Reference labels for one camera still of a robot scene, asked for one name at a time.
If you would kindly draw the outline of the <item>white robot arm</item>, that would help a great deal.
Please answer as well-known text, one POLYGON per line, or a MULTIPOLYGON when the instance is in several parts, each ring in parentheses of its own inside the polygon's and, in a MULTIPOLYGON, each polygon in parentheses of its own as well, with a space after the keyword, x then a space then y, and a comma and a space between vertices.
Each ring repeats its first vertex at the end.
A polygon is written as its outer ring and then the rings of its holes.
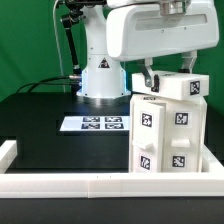
POLYGON ((151 70, 155 57, 181 54, 182 73, 190 73, 197 52, 217 45, 214 0, 105 0, 83 7, 87 65, 79 97, 98 104, 121 101, 126 89, 123 62, 137 61, 152 90, 159 80, 151 70))

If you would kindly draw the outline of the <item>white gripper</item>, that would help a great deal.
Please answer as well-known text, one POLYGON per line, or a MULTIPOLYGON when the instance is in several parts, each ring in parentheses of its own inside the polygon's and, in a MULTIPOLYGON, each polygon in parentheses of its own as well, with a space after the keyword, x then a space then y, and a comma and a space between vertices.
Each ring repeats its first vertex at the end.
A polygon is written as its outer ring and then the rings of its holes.
POLYGON ((153 57, 183 53, 180 73, 189 73, 197 51, 217 45, 219 28, 214 0, 107 0, 106 40, 110 57, 140 61, 145 86, 159 91, 153 57))

